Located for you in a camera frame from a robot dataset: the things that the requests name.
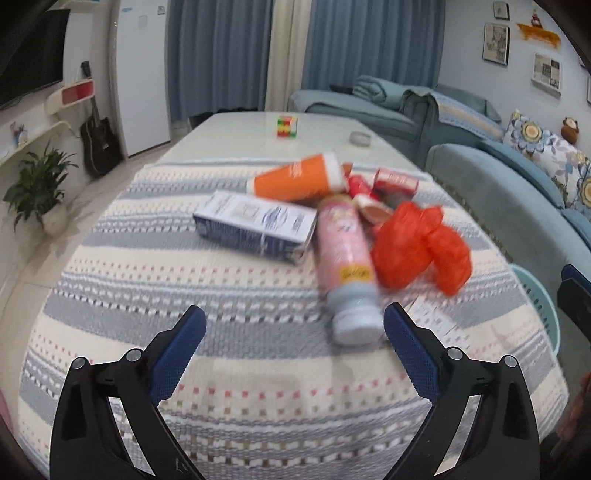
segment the stuffed toy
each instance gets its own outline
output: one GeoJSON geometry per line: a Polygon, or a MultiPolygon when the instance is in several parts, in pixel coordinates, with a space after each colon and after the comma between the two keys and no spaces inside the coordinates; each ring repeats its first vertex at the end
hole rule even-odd
{"type": "Polygon", "coordinates": [[[579,123],[571,117],[567,117],[562,122],[563,127],[560,131],[560,135],[571,145],[576,145],[579,139],[579,123]]]}

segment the green plant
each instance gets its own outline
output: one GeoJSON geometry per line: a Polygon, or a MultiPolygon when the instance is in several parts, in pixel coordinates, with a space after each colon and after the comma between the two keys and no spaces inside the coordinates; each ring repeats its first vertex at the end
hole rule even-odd
{"type": "Polygon", "coordinates": [[[37,220],[41,215],[49,212],[64,197],[61,183],[68,176],[66,169],[78,165],[68,160],[72,155],[66,155],[56,148],[49,149],[49,143],[43,151],[43,156],[27,152],[30,158],[24,158],[19,163],[19,179],[4,195],[3,200],[9,204],[9,210],[17,213],[14,219],[16,229],[21,219],[35,214],[37,220]]]}

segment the paper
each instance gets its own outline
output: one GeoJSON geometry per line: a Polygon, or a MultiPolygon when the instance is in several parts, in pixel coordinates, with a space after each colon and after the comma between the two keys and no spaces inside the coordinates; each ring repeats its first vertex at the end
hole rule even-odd
{"type": "Polygon", "coordinates": [[[431,330],[444,347],[457,346],[466,351],[470,346],[470,339],[466,332],[438,305],[425,297],[420,296],[405,310],[415,325],[431,330]]]}

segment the red plastic bag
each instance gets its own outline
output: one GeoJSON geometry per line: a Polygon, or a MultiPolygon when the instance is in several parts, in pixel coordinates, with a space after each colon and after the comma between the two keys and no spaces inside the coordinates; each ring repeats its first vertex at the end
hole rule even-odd
{"type": "Polygon", "coordinates": [[[421,240],[421,212],[413,202],[401,203],[377,234],[372,259],[380,282],[388,288],[408,286],[433,260],[421,240]]]}
{"type": "Polygon", "coordinates": [[[440,225],[425,240],[437,267],[437,288],[451,297],[472,275],[470,248],[455,230],[445,225],[440,225]]]}
{"type": "Polygon", "coordinates": [[[460,235],[442,224],[443,209],[424,210],[413,202],[399,205],[376,233],[372,259],[380,282],[400,290],[434,261],[437,287],[455,295],[472,275],[470,249],[460,235]]]}

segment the wall decoration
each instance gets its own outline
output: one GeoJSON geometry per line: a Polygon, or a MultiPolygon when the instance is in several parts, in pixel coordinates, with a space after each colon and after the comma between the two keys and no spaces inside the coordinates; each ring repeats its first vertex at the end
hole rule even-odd
{"type": "Polygon", "coordinates": [[[531,81],[547,89],[551,93],[560,95],[562,88],[562,70],[558,60],[534,53],[534,71],[531,81]]]}
{"type": "Polygon", "coordinates": [[[509,61],[511,29],[507,25],[487,23],[484,25],[483,60],[506,66],[509,61]]]}
{"type": "Polygon", "coordinates": [[[524,40],[539,40],[552,45],[556,50],[560,48],[562,41],[560,36],[556,33],[549,30],[544,30],[543,28],[524,25],[523,23],[518,23],[517,26],[521,30],[521,36],[524,40]]]}
{"type": "Polygon", "coordinates": [[[507,2],[493,2],[492,9],[495,18],[499,20],[511,20],[509,16],[509,4],[507,2]]]}
{"type": "Polygon", "coordinates": [[[540,18],[538,17],[538,11],[536,9],[534,9],[534,14],[531,16],[531,26],[532,27],[536,27],[536,28],[544,28],[542,27],[542,22],[540,21],[540,18]]]}

